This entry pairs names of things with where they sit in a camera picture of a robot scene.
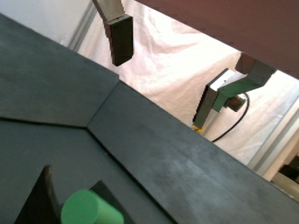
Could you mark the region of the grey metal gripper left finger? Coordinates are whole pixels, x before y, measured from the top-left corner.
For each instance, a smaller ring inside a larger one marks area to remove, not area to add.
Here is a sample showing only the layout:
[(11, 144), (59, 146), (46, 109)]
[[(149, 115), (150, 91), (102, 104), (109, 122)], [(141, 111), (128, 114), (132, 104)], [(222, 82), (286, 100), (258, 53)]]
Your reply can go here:
[(121, 0), (92, 0), (92, 3), (104, 22), (112, 64), (120, 66), (133, 56), (133, 18), (125, 14)]

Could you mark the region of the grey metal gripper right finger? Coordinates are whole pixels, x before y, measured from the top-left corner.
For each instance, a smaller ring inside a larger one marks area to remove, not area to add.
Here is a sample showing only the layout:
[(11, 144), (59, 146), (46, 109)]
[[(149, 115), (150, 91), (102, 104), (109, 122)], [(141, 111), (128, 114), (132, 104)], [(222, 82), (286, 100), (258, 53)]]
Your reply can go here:
[(225, 68), (205, 85), (192, 125), (201, 129), (212, 110), (220, 112), (229, 100), (240, 94), (261, 88), (276, 72), (269, 65), (241, 53), (233, 70)]

